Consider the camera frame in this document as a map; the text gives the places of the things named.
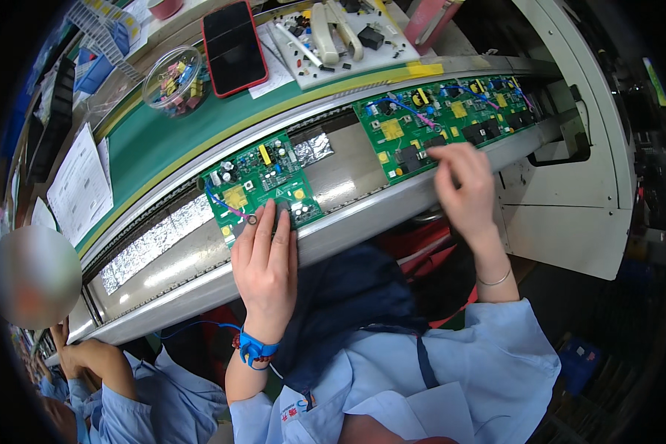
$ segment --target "smartphone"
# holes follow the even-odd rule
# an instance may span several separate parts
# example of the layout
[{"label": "smartphone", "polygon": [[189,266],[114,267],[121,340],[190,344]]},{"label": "smartphone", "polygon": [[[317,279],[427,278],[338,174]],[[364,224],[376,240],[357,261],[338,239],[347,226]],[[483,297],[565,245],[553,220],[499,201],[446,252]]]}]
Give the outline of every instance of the smartphone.
[{"label": "smartphone", "polygon": [[215,95],[227,97],[266,82],[269,71],[246,1],[214,10],[202,18],[201,24]]}]

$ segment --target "green circuit board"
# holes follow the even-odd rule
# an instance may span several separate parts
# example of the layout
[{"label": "green circuit board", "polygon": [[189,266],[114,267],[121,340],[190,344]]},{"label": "green circuit board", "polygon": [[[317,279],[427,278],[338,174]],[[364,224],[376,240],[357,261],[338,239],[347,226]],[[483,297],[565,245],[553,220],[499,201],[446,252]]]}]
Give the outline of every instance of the green circuit board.
[{"label": "green circuit board", "polygon": [[[365,129],[391,184],[427,171],[437,164],[426,148],[469,141],[482,147],[535,123],[520,90],[509,75],[467,77],[428,83],[355,102],[353,110]],[[485,96],[498,106],[461,90]],[[390,98],[438,124],[433,130],[415,114]]]},{"label": "green circuit board", "polygon": [[[198,182],[201,189],[207,187],[216,199],[246,215],[254,214],[272,198],[277,214],[287,209],[296,229],[323,216],[285,131],[221,160],[204,171]],[[210,195],[207,200],[231,248],[247,221],[214,202]]]}]

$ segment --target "capacitor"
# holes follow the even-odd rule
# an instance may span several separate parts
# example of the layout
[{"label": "capacitor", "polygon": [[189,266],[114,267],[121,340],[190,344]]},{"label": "capacitor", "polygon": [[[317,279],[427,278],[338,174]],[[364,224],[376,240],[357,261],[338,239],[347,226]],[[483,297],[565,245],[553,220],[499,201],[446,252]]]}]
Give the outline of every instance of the capacitor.
[{"label": "capacitor", "polygon": [[230,172],[224,172],[222,173],[222,180],[227,183],[235,183],[237,182],[237,175]]}]

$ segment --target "aluminum foil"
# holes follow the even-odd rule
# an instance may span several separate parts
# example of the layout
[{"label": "aluminum foil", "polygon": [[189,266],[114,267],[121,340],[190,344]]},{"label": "aluminum foil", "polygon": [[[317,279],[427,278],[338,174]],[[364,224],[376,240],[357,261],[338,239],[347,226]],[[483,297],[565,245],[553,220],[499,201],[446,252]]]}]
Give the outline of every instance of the aluminum foil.
[{"label": "aluminum foil", "polygon": [[212,218],[207,198],[205,195],[200,195],[160,221],[128,245],[99,272],[107,294],[112,294],[176,242]]},{"label": "aluminum foil", "polygon": [[331,143],[326,133],[320,133],[318,136],[303,141],[293,147],[296,158],[301,164],[301,168],[315,164],[319,160],[334,154]]}]

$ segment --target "yellow label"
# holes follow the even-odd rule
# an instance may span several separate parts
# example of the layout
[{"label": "yellow label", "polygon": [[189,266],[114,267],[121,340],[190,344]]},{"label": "yellow label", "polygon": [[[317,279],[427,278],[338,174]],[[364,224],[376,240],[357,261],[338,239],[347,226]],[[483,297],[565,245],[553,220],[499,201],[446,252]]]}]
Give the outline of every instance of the yellow label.
[{"label": "yellow label", "polygon": [[389,141],[405,135],[405,132],[402,131],[400,122],[397,119],[385,120],[380,124],[380,129],[382,130],[385,139]]},{"label": "yellow label", "polygon": [[242,208],[248,203],[242,185],[235,185],[229,190],[223,191],[222,194],[224,195],[224,203],[232,208]]},{"label": "yellow label", "polygon": [[271,159],[269,159],[269,153],[266,152],[266,147],[261,144],[259,145],[259,154],[261,154],[261,160],[264,161],[264,165],[271,165]]},{"label": "yellow label", "polygon": [[466,108],[464,108],[464,104],[462,102],[452,102],[452,111],[454,112],[454,117],[457,119],[461,119],[462,117],[469,115],[466,112]]},{"label": "yellow label", "polygon": [[420,97],[422,97],[422,102],[425,103],[425,105],[429,104],[429,100],[427,99],[427,95],[422,91],[422,88],[417,88],[417,93],[420,94]]},{"label": "yellow label", "polygon": [[503,94],[496,94],[496,100],[498,101],[498,106],[501,108],[505,108],[508,106],[508,102],[506,102],[506,97],[504,97]]}]

